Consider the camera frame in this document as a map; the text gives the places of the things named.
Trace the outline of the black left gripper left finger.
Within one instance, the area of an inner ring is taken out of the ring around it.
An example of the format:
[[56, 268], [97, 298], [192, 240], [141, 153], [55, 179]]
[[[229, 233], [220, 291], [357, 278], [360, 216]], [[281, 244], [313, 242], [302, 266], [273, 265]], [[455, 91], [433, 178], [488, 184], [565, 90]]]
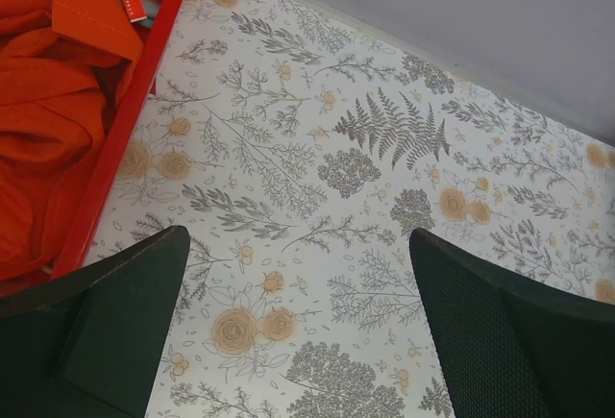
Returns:
[[169, 227], [2, 298], [2, 416], [144, 416], [189, 248]]

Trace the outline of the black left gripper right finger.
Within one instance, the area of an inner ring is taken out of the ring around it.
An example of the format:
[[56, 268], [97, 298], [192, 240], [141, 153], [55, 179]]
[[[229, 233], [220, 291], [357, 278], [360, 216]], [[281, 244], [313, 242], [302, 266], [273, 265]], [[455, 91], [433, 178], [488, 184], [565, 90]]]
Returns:
[[415, 280], [457, 417], [611, 417], [614, 307], [475, 257], [425, 229]]

